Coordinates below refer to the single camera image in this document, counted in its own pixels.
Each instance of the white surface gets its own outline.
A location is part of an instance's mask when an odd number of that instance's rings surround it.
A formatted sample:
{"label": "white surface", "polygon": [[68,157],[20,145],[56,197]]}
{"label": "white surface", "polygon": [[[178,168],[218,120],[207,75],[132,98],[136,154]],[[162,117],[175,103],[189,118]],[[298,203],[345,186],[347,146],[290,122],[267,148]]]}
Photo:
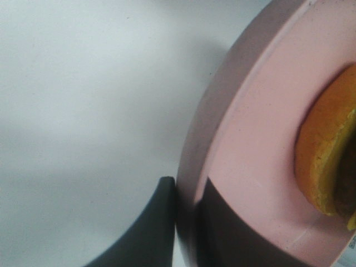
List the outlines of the white surface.
{"label": "white surface", "polygon": [[268,2],[1,1],[0,266],[81,266],[122,235]]}

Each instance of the gray background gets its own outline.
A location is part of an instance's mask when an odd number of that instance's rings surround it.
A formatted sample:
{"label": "gray background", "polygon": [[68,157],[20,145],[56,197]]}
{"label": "gray background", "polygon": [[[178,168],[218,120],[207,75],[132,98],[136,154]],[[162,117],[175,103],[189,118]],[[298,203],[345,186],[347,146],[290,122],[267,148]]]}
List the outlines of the gray background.
{"label": "gray background", "polygon": [[2,0],[0,266],[81,266],[122,235],[268,2]]}

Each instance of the pink plate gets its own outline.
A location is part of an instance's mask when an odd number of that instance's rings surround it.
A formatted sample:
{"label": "pink plate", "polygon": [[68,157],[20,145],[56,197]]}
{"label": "pink plate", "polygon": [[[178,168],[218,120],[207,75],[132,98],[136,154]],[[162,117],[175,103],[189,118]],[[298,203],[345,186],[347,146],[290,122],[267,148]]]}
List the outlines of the pink plate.
{"label": "pink plate", "polygon": [[177,223],[196,264],[194,208],[209,177],[230,207],[280,249],[330,265],[352,233],[296,186],[294,142],[310,105],[356,62],[356,1],[272,1],[236,41],[204,94],[182,153]]}

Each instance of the pink bowl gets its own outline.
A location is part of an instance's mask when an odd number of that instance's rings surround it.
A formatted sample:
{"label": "pink bowl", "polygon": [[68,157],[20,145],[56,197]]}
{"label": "pink bowl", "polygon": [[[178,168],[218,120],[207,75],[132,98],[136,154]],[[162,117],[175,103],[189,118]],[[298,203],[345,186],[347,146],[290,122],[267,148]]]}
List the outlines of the pink bowl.
{"label": "pink bowl", "polygon": [[316,211],[293,173],[310,105],[356,61],[356,1],[272,1],[230,49],[197,108],[177,176],[177,228],[196,265],[195,208],[207,177],[261,236],[313,266],[337,258],[352,233]]}

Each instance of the black curved object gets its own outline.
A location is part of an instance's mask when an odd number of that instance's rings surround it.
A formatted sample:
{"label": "black curved object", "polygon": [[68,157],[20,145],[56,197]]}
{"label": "black curved object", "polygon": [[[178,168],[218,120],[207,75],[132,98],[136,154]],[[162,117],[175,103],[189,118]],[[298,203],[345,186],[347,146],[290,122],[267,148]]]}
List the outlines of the black curved object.
{"label": "black curved object", "polygon": [[127,232],[87,267],[171,267],[175,182],[162,177],[149,203]]}
{"label": "black curved object", "polygon": [[198,209],[196,223],[199,267],[308,267],[268,242],[243,222],[209,179]]}

